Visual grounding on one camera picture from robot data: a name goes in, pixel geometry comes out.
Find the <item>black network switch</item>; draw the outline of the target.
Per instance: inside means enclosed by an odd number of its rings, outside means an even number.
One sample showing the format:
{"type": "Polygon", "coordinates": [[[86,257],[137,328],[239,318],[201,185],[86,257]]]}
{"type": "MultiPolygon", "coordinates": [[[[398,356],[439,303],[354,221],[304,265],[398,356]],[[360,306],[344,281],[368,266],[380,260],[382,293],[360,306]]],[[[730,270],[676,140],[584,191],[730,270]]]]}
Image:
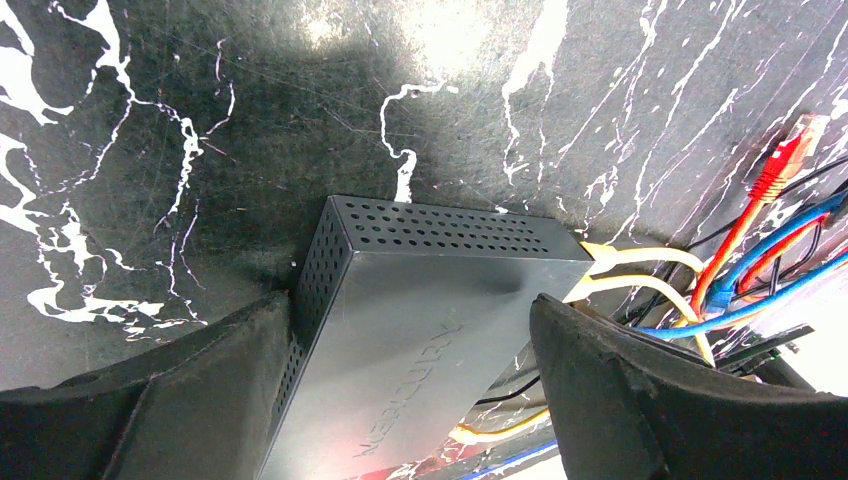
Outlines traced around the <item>black network switch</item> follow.
{"type": "Polygon", "coordinates": [[[265,479],[428,456],[593,258],[556,220],[332,195],[296,285],[265,479]]]}

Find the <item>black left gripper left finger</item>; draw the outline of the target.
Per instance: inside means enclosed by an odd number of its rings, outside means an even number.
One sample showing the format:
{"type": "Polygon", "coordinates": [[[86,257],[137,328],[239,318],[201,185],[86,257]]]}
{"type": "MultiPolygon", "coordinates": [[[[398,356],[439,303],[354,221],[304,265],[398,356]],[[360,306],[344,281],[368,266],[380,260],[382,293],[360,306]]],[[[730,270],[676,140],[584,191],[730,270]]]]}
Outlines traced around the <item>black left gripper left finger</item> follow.
{"type": "Polygon", "coordinates": [[[255,479],[291,340],[277,294],[51,388],[1,395],[5,479],[255,479]]]}

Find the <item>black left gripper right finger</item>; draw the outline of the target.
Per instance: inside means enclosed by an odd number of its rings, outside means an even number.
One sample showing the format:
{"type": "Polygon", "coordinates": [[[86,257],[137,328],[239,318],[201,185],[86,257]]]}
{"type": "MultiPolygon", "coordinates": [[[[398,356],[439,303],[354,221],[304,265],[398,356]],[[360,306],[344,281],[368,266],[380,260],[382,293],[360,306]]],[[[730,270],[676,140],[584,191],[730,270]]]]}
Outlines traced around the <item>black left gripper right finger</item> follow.
{"type": "Polygon", "coordinates": [[[843,479],[847,401],[756,383],[549,295],[529,332],[570,479],[843,479]]]}

